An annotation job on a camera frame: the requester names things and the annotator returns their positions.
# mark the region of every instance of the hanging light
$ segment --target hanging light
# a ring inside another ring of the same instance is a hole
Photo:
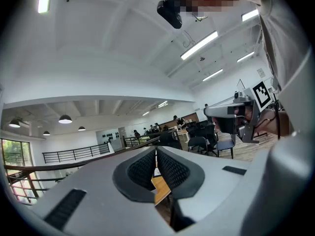
[[[17,119],[13,119],[10,124],[9,124],[10,127],[13,127],[13,128],[19,128],[20,127],[20,123]]]
[[[72,123],[71,117],[68,115],[63,115],[59,118],[59,123]]]

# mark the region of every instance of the railing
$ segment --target railing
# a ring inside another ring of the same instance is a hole
[[[127,137],[123,138],[125,146],[132,148],[141,144],[146,143],[147,141],[158,138],[163,132],[159,133],[152,133],[144,136],[134,136],[134,137]]]
[[[78,160],[85,157],[109,153],[107,144],[100,144],[91,147],[83,147],[78,149],[45,152],[43,153],[45,163],[65,162],[70,160]]]
[[[61,170],[72,169],[73,171],[75,171],[78,169],[78,167],[81,167],[93,161],[115,156],[117,154],[125,153],[128,151],[137,149],[137,148],[151,146],[155,142],[158,141],[159,133],[156,133],[156,135],[157,134],[158,134],[158,137],[150,139],[149,141],[146,141],[145,143],[138,144],[129,149],[124,149],[113,154],[104,155],[101,157],[95,157],[90,160],[78,161],[75,163],[67,163],[67,164],[65,163],[65,164],[58,164],[58,165],[31,166],[31,167],[4,165],[4,168],[6,170],[19,171],[18,173],[7,176],[9,187],[12,189],[13,195],[16,197],[16,199],[20,203],[27,206],[32,206],[33,204],[36,203],[38,198],[44,195],[46,191],[48,191],[55,184],[57,184],[58,182],[66,178],[66,174],[61,175]],[[97,145],[97,146],[87,147],[87,148],[91,148],[92,150],[92,152],[90,151],[90,156],[92,154],[96,155],[97,153],[97,152],[96,153],[93,152],[93,149],[92,149],[93,147],[104,147],[104,146]],[[69,150],[69,151],[71,151],[72,153],[76,153],[78,150],[83,150],[83,149],[87,150],[87,148],[80,148],[80,149]],[[43,173],[48,174],[48,175],[54,175],[55,177],[42,177]]]

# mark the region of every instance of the window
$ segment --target window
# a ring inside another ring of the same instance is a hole
[[[1,139],[4,164],[14,166],[33,166],[30,143]],[[8,170],[8,175],[15,171]]]

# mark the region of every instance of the qr code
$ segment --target qr code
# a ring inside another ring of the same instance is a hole
[[[260,108],[263,109],[271,101],[270,95],[267,91],[267,88],[263,82],[260,82],[257,86],[252,88],[260,105]]]

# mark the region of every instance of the headphones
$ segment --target headphones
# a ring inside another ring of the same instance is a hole
[[[162,0],[158,2],[157,12],[175,29],[182,27],[182,17],[180,15],[179,0]]]

